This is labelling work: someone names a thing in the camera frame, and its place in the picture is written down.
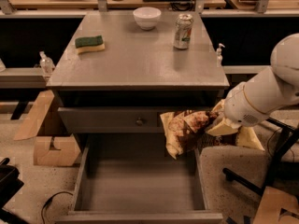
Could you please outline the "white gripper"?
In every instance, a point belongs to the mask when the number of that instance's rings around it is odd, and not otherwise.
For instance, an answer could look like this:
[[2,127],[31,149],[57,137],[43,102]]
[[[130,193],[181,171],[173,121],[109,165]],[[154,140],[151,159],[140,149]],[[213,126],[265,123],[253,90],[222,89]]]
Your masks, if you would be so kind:
[[238,132],[235,139],[238,147],[248,147],[264,150],[253,126],[269,118],[253,107],[246,97],[245,82],[239,83],[231,89],[225,100],[220,100],[212,109],[218,116],[205,132],[211,136],[223,136]]

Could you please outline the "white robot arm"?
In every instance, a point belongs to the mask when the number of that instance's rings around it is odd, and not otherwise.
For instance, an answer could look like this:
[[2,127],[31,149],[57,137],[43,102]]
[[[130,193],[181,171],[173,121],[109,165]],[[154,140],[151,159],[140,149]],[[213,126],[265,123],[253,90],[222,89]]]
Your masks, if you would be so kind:
[[220,115],[206,129],[211,136],[237,133],[269,118],[281,107],[299,103],[299,34],[288,35],[272,50],[270,65],[231,89],[219,102]]

